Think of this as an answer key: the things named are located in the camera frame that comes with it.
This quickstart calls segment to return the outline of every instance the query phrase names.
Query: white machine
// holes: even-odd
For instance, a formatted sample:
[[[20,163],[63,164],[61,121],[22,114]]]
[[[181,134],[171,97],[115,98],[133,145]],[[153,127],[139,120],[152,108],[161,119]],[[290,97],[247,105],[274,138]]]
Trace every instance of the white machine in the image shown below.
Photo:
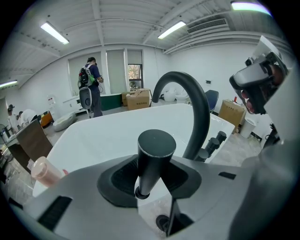
[[[58,104],[55,102],[55,96],[53,94],[48,95],[49,111],[54,121],[61,117]]]

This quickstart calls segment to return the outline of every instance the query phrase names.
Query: air vent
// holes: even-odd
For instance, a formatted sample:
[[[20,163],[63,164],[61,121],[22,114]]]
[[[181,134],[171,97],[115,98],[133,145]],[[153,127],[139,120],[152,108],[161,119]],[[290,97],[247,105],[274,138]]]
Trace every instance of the air vent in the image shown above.
[[[222,28],[222,27],[228,27],[227,21],[225,18],[217,19],[209,22],[205,22],[202,24],[199,24],[197,26],[194,26],[187,30],[189,34],[195,34],[200,31],[207,31],[215,28]]]

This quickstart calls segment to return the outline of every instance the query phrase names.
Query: blue shirt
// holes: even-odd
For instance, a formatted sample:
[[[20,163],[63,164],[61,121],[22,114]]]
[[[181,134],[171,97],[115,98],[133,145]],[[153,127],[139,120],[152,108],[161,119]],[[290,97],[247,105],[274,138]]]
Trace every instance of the blue shirt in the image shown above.
[[[98,69],[98,67],[96,65],[91,65],[90,68],[89,68],[89,70],[90,70],[90,73],[94,76],[94,78],[95,78],[96,81],[97,81],[98,77],[101,77],[101,75],[99,73],[99,69]],[[96,86],[94,84],[91,85],[91,86],[89,86],[89,88],[90,88],[90,90],[99,90],[98,86]]]

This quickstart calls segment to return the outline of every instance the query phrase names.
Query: desk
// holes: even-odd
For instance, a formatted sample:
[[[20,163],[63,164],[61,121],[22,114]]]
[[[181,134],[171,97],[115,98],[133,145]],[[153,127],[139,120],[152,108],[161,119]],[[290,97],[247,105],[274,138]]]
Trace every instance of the desk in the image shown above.
[[[7,142],[6,146],[8,150],[11,152],[11,154],[14,156],[14,158],[17,160],[17,162],[30,174],[31,173],[30,169],[27,168],[30,157],[24,151],[22,146],[19,144],[16,136],[14,136],[13,139]]]
[[[46,157],[52,149],[52,145],[38,120],[32,121],[21,129],[6,143],[6,146],[29,174],[31,173],[30,169],[27,168],[29,160],[36,161],[39,157]]]

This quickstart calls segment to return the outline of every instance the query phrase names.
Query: cardboard box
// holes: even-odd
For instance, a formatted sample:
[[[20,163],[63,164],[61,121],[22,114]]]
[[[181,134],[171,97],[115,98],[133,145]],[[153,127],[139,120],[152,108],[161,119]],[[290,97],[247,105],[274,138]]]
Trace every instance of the cardboard box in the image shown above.
[[[138,89],[130,97],[126,97],[128,109],[136,110],[149,107],[150,95],[152,96],[150,89]]]
[[[127,94],[134,94],[135,92],[123,92],[122,93],[122,103],[123,106],[127,106],[127,99],[126,99],[126,95]]]
[[[235,129],[239,126],[242,118],[245,117],[245,111],[246,109],[242,106],[223,100],[218,117],[232,123],[235,126],[232,133],[235,133]]]

